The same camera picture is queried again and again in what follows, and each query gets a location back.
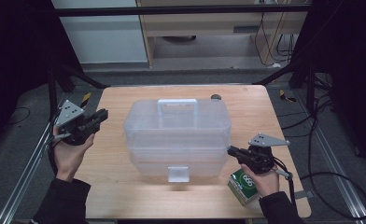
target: small green package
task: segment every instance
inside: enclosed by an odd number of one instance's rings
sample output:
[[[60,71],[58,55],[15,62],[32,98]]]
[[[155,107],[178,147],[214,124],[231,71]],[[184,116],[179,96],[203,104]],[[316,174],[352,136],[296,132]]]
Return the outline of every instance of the small green package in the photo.
[[[242,169],[230,175],[228,186],[241,205],[246,205],[259,195],[255,182]]]

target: wooden table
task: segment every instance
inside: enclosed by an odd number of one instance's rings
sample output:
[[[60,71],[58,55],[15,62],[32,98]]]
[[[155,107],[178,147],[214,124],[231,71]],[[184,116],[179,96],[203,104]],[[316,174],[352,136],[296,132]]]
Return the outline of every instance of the wooden table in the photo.
[[[232,145],[247,148],[247,141],[262,132],[283,139],[267,90],[262,86],[142,86],[104,90],[99,108],[109,117],[87,151],[77,178],[92,185],[87,218],[253,218],[263,217],[258,200],[242,206],[227,183],[240,168],[229,157],[221,174],[191,177],[189,183],[168,183],[167,177],[141,176],[131,164],[124,143],[123,123],[133,104],[141,99],[209,99],[219,94],[232,121]],[[287,147],[273,147],[274,155],[293,173],[296,191],[303,189]],[[288,181],[280,178],[289,195]],[[306,199],[297,201],[301,217],[309,217]]]

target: hand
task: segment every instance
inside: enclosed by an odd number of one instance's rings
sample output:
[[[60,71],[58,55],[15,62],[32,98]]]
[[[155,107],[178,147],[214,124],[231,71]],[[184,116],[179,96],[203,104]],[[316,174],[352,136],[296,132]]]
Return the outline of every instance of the hand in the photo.
[[[54,136],[58,135],[58,127],[53,127]],[[61,140],[54,140],[54,160],[58,168],[56,178],[72,182],[78,167],[84,159],[84,154],[93,145],[95,134],[91,134],[80,146],[71,146]]]
[[[256,189],[258,190],[261,197],[268,196],[279,191],[279,174],[275,170],[270,170],[268,173],[256,175],[247,167],[245,164],[241,164],[242,170],[252,178],[256,184]]]

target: stacked plastic bins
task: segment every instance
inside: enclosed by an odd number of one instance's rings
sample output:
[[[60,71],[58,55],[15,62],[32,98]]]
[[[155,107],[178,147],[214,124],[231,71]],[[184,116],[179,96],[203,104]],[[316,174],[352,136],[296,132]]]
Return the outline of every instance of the stacked plastic bins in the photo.
[[[141,100],[124,123],[126,147],[141,175],[216,176],[227,161],[231,121],[221,100]]]

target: black sleeve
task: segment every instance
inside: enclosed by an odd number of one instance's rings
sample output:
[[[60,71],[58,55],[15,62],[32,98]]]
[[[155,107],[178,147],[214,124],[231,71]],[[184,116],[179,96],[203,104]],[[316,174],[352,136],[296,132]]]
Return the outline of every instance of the black sleeve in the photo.
[[[262,213],[270,224],[304,223],[285,192],[277,192],[259,199]]]
[[[30,223],[87,223],[85,202],[90,188],[89,184],[80,180],[75,179],[69,183],[54,179]]]

